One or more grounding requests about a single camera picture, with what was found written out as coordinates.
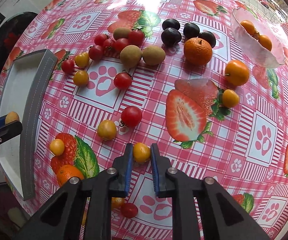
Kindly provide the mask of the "brown longan far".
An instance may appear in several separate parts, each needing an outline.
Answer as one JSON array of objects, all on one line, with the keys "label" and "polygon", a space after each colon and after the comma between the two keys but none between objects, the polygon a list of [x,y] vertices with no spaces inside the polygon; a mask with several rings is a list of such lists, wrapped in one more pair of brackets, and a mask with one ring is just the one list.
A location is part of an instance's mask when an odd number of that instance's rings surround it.
[{"label": "brown longan far", "polygon": [[131,29],[126,28],[126,27],[118,27],[113,32],[113,38],[115,41],[121,38],[128,38],[129,33],[131,31],[132,31]]}]

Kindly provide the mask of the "yellow tomato on strawberry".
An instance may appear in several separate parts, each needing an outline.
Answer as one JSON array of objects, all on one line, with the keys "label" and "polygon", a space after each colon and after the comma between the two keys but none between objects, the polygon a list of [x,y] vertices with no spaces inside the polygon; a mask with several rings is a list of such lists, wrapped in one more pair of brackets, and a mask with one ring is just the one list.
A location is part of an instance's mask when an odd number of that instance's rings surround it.
[{"label": "yellow tomato on strawberry", "polygon": [[61,139],[55,139],[50,143],[49,149],[54,156],[60,156],[65,150],[65,144]]}]

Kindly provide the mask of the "brown longan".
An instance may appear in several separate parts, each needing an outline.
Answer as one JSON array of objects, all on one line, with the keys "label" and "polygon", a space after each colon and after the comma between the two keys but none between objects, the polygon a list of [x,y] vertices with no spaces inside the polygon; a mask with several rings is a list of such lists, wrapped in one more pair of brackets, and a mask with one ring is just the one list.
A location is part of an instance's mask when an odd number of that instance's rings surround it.
[{"label": "brown longan", "polygon": [[120,52],[120,60],[124,67],[134,68],[142,59],[142,51],[135,45],[128,45]]},{"label": "brown longan", "polygon": [[129,33],[131,31],[132,31],[131,29],[126,28],[126,27],[118,27],[113,32],[113,38],[115,41],[121,38],[128,38]]},{"label": "brown longan", "polygon": [[143,61],[149,66],[159,65],[165,57],[165,51],[158,46],[148,46],[142,52]]}]

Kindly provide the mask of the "pink strawberry tablecloth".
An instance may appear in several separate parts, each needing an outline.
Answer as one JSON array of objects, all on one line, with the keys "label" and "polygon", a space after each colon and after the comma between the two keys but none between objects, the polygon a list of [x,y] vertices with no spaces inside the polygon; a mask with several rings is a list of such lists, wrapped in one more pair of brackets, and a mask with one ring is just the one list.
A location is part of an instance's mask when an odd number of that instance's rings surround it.
[{"label": "pink strawberry tablecloth", "polygon": [[[244,8],[270,28],[283,45],[284,65],[265,68],[244,54],[231,30],[236,8]],[[180,23],[182,35],[173,47],[161,40],[162,23],[169,18]],[[204,66],[185,59],[183,29],[188,22],[216,38],[212,58]],[[87,67],[75,66],[75,72],[85,70],[89,75],[85,87],[76,86],[73,75],[61,70],[62,59],[57,61],[37,122],[35,196],[23,200],[6,177],[21,206],[34,214],[59,188],[56,174],[63,165],[75,166],[89,178],[108,168],[128,143],[156,143],[178,170],[193,178],[214,178],[269,239],[276,238],[288,220],[287,23],[271,23],[237,0],[52,0],[7,58],[0,75],[0,100],[15,59],[42,49],[74,58],[88,53],[98,34],[114,39],[118,27],[141,30],[141,51],[158,46],[166,53],[164,61],[149,66],[142,58],[136,67],[126,68],[120,53],[104,50],[100,60],[89,58]],[[226,81],[225,67],[232,60],[249,68],[250,77],[242,86]],[[121,72],[133,77],[127,90],[114,86]],[[239,95],[233,108],[222,104],[226,89]],[[128,106],[142,112],[134,128],[121,125],[121,113]],[[114,139],[98,136],[103,120],[116,125]],[[65,144],[60,156],[49,149],[55,139]]]}]

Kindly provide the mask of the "yellow tomato near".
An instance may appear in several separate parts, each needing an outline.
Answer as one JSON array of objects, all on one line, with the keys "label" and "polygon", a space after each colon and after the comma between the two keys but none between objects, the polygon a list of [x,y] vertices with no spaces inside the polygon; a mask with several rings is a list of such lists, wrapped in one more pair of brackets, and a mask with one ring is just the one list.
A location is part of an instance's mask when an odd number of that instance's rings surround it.
[{"label": "yellow tomato near", "polygon": [[111,199],[111,208],[112,209],[119,209],[121,206],[123,206],[124,203],[125,203],[124,198],[113,197]]}]

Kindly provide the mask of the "orange kumquat large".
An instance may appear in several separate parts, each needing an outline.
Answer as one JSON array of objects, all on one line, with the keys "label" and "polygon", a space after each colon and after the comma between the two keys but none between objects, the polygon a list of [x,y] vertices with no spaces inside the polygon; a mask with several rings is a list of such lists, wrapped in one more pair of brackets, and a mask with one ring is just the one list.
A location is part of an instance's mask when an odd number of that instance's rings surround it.
[{"label": "orange kumquat large", "polygon": [[239,60],[230,61],[225,67],[226,81],[233,86],[242,86],[250,77],[249,68]]}]

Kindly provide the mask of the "small yellow kumquat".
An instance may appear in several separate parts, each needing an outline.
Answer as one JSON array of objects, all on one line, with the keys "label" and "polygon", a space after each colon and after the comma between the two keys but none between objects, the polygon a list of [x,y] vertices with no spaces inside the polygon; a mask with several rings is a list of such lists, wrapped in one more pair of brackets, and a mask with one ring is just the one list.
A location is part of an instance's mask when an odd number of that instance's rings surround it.
[{"label": "small yellow kumquat", "polygon": [[227,108],[233,108],[239,104],[239,95],[231,89],[226,89],[222,94],[222,104]]}]

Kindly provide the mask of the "red cherry tomato cluster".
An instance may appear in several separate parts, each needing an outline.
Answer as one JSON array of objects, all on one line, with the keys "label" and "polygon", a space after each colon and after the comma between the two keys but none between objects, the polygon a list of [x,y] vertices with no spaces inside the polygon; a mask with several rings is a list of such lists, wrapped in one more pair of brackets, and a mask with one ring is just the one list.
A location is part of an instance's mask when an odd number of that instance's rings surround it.
[{"label": "red cherry tomato cluster", "polygon": [[143,44],[144,39],[145,39],[145,35],[141,30],[132,30],[128,34],[128,42],[131,45],[135,45],[139,47]]},{"label": "red cherry tomato cluster", "polygon": [[107,34],[98,34],[94,38],[95,45],[103,46],[104,42],[109,38]]},{"label": "red cherry tomato cluster", "polygon": [[99,45],[93,45],[88,51],[89,58],[98,61],[104,56],[104,49]]},{"label": "red cherry tomato cluster", "polygon": [[113,48],[115,51],[120,53],[126,46],[129,45],[129,41],[127,38],[119,38],[113,44]]},{"label": "red cherry tomato cluster", "polygon": [[115,43],[114,39],[108,38],[104,40],[102,47],[104,48],[104,50],[111,50],[114,49],[114,43]]}]

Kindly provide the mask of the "black washing machine door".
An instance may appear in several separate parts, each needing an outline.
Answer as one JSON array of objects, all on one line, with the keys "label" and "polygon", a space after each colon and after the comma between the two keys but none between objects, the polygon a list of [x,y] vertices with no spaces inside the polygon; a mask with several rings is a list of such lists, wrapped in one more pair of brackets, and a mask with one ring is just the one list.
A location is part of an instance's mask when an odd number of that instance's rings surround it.
[{"label": "black washing machine door", "polygon": [[5,16],[0,13],[0,74],[16,42],[36,16],[35,12],[21,12],[3,22]]}]

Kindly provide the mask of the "yellow cherry tomato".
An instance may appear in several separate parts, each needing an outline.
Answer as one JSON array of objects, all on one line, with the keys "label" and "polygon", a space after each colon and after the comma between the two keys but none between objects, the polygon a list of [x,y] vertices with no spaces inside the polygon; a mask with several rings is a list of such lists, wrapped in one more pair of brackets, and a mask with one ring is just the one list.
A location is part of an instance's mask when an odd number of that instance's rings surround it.
[{"label": "yellow cherry tomato", "polygon": [[78,54],[74,57],[75,64],[79,68],[85,68],[89,64],[89,55],[87,52],[83,52],[81,54]]},{"label": "yellow cherry tomato", "polygon": [[111,120],[103,120],[97,127],[97,134],[102,140],[112,140],[116,133],[116,125]]},{"label": "yellow cherry tomato", "polygon": [[73,76],[73,83],[78,87],[84,87],[89,82],[89,75],[85,70],[79,70]]}]

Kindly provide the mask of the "red tomato near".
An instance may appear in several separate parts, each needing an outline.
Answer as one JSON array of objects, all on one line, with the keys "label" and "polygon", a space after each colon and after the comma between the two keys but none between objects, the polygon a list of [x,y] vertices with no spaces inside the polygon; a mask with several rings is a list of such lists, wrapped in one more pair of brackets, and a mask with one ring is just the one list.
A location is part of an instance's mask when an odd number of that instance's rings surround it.
[{"label": "red tomato near", "polygon": [[138,214],[138,208],[133,203],[124,203],[120,207],[120,212],[121,212],[121,215],[123,215],[123,217],[134,218]]}]

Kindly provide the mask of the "yellow tomato small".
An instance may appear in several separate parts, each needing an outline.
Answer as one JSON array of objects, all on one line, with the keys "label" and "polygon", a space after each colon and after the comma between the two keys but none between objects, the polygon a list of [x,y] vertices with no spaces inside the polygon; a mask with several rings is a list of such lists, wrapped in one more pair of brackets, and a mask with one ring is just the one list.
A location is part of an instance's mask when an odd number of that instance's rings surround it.
[{"label": "yellow tomato small", "polygon": [[137,163],[145,163],[151,157],[150,148],[144,143],[137,142],[133,147],[133,159]]}]

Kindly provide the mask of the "dark plum right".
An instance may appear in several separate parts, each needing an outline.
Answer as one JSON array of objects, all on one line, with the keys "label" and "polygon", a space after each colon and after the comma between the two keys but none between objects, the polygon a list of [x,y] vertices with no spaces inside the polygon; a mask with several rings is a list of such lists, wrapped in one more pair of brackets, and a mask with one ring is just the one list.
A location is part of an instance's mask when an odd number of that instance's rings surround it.
[{"label": "dark plum right", "polygon": [[204,31],[200,33],[198,37],[207,41],[210,44],[211,48],[214,48],[216,46],[216,38],[212,32]]}]

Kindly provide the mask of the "brown longan right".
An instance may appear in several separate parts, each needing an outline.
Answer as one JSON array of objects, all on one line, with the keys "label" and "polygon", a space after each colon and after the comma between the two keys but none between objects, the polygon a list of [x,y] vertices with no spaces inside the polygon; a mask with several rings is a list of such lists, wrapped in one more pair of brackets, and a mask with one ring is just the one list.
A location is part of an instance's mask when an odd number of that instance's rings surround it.
[{"label": "brown longan right", "polygon": [[159,65],[165,57],[165,51],[158,46],[148,46],[142,52],[143,61],[149,66]]}]

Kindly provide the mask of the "white rectangular tray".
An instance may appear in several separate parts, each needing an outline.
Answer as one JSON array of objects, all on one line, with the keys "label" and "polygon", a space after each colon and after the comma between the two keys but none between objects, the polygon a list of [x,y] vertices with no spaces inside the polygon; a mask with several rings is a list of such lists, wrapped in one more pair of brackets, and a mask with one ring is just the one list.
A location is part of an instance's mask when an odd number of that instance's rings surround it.
[{"label": "white rectangular tray", "polygon": [[23,200],[35,196],[33,158],[38,117],[57,57],[48,49],[13,61],[3,86],[0,116],[16,112],[22,132],[0,146],[0,165]]}]

